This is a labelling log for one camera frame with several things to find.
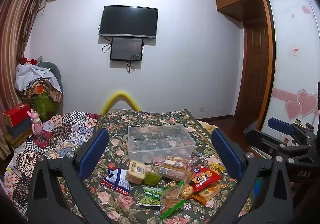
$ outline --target plastic storage bin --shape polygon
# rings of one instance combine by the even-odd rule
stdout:
[[[182,124],[128,127],[128,157],[143,163],[167,156],[190,157],[196,142]]]

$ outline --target small green container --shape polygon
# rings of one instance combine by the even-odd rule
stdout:
[[[149,185],[155,185],[162,178],[161,175],[158,175],[154,172],[146,171],[144,182]]]

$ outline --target blue gripper pad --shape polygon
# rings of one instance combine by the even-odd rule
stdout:
[[[268,120],[268,126],[286,135],[291,135],[293,133],[292,125],[279,119],[270,118]]]
[[[92,144],[87,150],[87,152],[83,155],[78,157],[77,159],[80,161],[79,163],[79,174],[78,177],[81,180],[89,178],[96,167],[101,155],[103,154],[104,150],[106,149],[109,143],[109,133],[106,129],[101,128],[99,129],[93,137],[91,137],[84,145],[90,145],[92,139]]]
[[[240,181],[245,170],[244,152],[219,128],[212,131],[211,143],[219,154],[229,175]]]

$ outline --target monitor screen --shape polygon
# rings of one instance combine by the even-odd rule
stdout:
[[[104,6],[100,36],[156,38],[158,9]]]
[[[141,61],[142,39],[112,38],[110,60]]]

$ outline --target pink heart decal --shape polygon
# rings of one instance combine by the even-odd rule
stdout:
[[[292,100],[287,100],[285,102],[285,111],[287,112],[289,120],[292,120],[301,114],[302,105],[300,103],[293,103]]]
[[[304,118],[317,108],[318,97],[314,93],[308,95],[305,90],[300,90],[297,93],[297,102],[302,105],[301,115]]]

